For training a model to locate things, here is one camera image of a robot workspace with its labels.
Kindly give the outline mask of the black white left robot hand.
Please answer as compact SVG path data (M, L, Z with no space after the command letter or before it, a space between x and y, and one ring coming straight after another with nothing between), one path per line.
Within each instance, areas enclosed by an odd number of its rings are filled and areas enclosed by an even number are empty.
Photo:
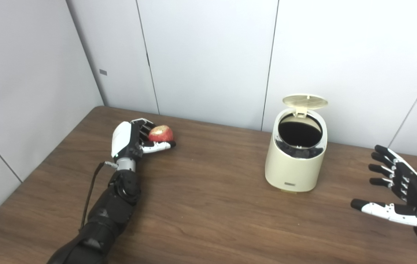
M150 131L155 127L153 122L145 118L121 122L112 135L111 156L114 162L122 158L139 161L143 154L174 148L174 140L155 142L149 139Z

